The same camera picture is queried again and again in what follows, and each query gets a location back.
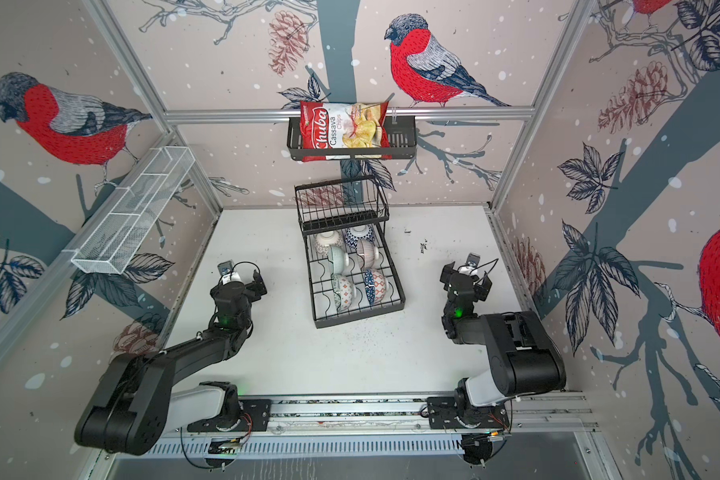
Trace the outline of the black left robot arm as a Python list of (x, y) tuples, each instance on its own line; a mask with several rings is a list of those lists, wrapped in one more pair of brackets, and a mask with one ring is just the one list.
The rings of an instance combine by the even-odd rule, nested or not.
[(203, 382), (174, 387), (199, 371), (233, 358), (253, 333), (252, 305), (267, 293), (259, 269), (245, 283), (233, 268), (211, 289), (214, 312), (194, 338), (151, 354), (111, 361), (74, 431), (82, 447), (143, 455), (167, 431), (196, 422), (234, 427), (247, 417), (236, 385)]

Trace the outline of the white red dotted bowl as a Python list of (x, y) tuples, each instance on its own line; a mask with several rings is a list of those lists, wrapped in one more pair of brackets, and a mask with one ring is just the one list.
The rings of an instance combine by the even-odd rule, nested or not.
[(321, 257), (327, 257), (331, 248), (336, 246), (344, 248), (344, 238), (340, 231), (327, 231), (317, 233), (313, 236), (315, 250)]

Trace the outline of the blue geometric patterned bowl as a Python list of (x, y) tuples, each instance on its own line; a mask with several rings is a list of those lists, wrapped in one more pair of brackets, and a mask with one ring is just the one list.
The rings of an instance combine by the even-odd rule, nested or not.
[(380, 304), (387, 293), (387, 280), (384, 274), (377, 269), (367, 269), (363, 272), (363, 282), (368, 303)]

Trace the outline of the maroon striped bowl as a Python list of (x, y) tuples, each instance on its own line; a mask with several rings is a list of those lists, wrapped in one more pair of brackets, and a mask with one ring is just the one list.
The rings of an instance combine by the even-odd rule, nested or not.
[(362, 270), (377, 268), (383, 262), (380, 249), (367, 239), (360, 239), (357, 242), (356, 252), (360, 259), (360, 268)]

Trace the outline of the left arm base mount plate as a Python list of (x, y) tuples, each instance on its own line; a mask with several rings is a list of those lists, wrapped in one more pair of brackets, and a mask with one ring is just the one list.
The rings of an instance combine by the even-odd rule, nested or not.
[(186, 430), (191, 433), (264, 432), (268, 428), (272, 400), (267, 398), (235, 397), (222, 404), (221, 412), (208, 419), (190, 423)]

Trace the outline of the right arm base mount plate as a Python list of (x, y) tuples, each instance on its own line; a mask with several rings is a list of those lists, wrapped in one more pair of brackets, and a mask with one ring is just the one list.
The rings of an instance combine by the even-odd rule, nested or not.
[(430, 396), (425, 402), (424, 417), (433, 430), (508, 431), (511, 424), (503, 404), (474, 407), (455, 396)]

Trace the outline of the green patterned white bowl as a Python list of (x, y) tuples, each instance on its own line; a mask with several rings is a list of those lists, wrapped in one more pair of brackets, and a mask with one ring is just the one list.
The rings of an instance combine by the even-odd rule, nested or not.
[(338, 313), (350, 309), (354, 302), (356, 288), (354, 283), (346, 276), (333, 274), (331, 276), (334, 304)]

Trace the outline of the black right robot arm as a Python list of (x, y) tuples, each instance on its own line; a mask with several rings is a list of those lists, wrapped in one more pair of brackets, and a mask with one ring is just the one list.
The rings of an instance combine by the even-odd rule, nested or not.
[(454, 391), (456, 416), (468, 426), (493, 417), (508, 400), (561, 390), (567, 383), (562, 356), (535, 312), (474, 311), (492, 287), (477, 269), (475, 263), (451, 262), (440, 275), (447, 293), (441, 317), (447, 338), (485, 347), (489, 362), (485, 372), (461, 379)]

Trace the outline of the orange and blue patterned bowl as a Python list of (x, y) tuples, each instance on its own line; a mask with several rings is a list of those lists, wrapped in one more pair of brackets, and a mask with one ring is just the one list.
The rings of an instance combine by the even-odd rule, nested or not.
[(367, 240), (375, 243), (375, 233), (370, 224), (354, 226), (344, 231), (345, 244), (351, 249), (356, 249), (360, 240)]

